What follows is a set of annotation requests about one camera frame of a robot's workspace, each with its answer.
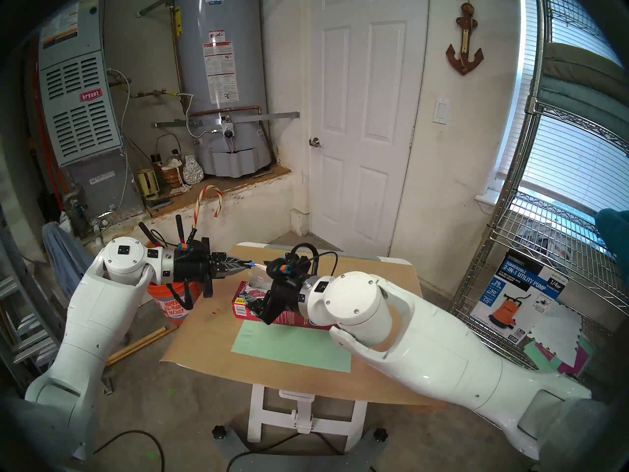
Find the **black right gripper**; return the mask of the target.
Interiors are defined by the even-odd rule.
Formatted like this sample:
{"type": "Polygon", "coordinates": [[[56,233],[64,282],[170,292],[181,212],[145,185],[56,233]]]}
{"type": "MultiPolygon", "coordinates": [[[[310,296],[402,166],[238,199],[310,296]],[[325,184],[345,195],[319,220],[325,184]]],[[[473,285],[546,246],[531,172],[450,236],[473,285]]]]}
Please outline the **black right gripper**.
{"type": "Polygon", "coordinates": [[[268,299],[253,299],[247,303],[249,312],[257,318],[267,318],[271,312],[299,312],[299,296],[302,288],[302,272],[295,261],[274,259],[264,261],[266,273],[272,279],[268,299]]]}

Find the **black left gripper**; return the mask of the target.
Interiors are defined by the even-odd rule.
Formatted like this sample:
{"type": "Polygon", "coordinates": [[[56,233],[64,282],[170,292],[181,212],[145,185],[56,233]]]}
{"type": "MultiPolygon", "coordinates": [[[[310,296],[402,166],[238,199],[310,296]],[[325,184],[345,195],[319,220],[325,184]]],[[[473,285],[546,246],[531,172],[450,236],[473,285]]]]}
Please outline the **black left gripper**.
{"type": "Polygon", "coordinates": [[[186,248],[181,245],[174,251],[174,282],[198,282],[203,285],[203,297],[213,296],[213,280],[238,274],[254,266],[251,260],[243,260],[227,255],[225,252],[213,252],[209,238],[190,240],[186,248]]]}

